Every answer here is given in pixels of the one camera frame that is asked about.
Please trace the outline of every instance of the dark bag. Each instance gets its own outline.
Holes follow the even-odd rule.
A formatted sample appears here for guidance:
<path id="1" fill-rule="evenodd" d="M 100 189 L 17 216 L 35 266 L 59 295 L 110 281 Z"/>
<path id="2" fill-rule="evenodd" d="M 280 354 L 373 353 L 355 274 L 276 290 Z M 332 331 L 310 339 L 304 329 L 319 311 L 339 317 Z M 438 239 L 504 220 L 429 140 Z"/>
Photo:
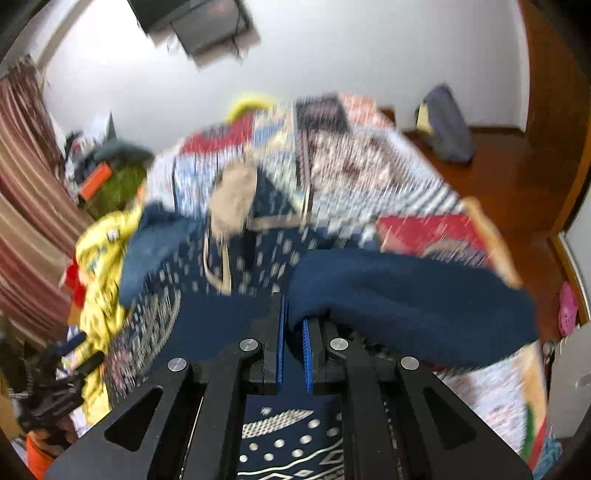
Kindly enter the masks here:
<path id="1" fill-rule="evenodd" d="M 417 129 L 438 158 L 451 163 L 472 159 L 476 151 L 472 133 L 447 85 L 438 85 L 428 93 L 416 117 Z"/>

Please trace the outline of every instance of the pink crocs shoe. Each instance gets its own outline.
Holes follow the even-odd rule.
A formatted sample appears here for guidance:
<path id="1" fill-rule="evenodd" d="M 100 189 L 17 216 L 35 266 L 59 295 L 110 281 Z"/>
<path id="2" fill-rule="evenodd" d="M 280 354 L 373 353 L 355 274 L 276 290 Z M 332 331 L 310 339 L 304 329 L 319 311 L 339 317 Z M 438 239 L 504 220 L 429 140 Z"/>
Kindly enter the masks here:
<path id="1" fill-rule="evenodd" d="M 569 282 L 564 282 L 560 289 L 560 311 L 558 312 L 558 329 L 562 336 L 573 333 L 577 323 L 577 311 L 579 303 L 574 297 L 573 289 Z"/>

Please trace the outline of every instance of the striped curtain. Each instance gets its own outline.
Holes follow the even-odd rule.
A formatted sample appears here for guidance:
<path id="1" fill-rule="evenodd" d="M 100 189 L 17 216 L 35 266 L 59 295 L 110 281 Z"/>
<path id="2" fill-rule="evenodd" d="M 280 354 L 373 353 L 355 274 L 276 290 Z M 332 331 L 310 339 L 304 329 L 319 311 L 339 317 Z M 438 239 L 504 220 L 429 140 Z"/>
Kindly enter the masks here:
<path id="1" fill-rule="evenodd" d="M 29 59 L 0 79 L 0 312 L 62 339 L 70 307 L 58 283 L 91 218 L 58 180 L 61 154 Z"/>

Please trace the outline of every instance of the wooden floor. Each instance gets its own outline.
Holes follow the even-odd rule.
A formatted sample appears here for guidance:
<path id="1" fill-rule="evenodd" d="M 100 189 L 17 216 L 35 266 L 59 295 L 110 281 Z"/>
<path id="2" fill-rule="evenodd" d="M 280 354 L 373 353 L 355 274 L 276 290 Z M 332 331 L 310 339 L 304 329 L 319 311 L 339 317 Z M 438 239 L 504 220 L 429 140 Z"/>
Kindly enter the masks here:
<path id="1" fill-rule="evenodd" d="M 541 153 L 533 152 L 521 135 L 475 133 L 478 151 L 469 166 L 436 159 L 416 136 L 409 137 L 462 197 L 480 200 L 484 212 L 505 238 L 527 290 L 538 308 L 543 339 L 560 339 L 558 292 L 564 281 L 548 232 L 572 182 L 574 168 L 540 168 Z"/>

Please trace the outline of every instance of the silver screw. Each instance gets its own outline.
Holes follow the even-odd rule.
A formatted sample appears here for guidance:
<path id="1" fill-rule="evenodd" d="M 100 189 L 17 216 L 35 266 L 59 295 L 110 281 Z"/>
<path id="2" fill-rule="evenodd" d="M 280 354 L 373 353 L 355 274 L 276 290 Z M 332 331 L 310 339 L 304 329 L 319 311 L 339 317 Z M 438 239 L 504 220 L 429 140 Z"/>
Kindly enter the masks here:
<path id="1" fill-rule="evenodd" d="M 184 358 L 173 358 L 170 362 L 168 362 L 168 369 L 171 372 L 180 372 L 181 370 L 184 370 L 184 368 L 187 366 L 187 361 Z"/>
<path id="2" fill-rule="evenodd" d="M 258 347 L 258 342 L 254 338 L 245 338 L 240 342 L 240 349 L 245 352 L 252 352 L 256 347 Z"/>
<path id="3" fill-rule="evenodd" d="M 418 368 L 418 360 L 413 356 L 405 356 L 402 360 L 400 360 L 400 364 L 406 370 L 416 370 Z"/>
<path id="4" fill-rule="evenodd" d="M 347 350 L 347 348 L 349 347 L 349 342 L 344 338 L 333 338 L 330 341 L 330 347 L 333 350 Z"/>

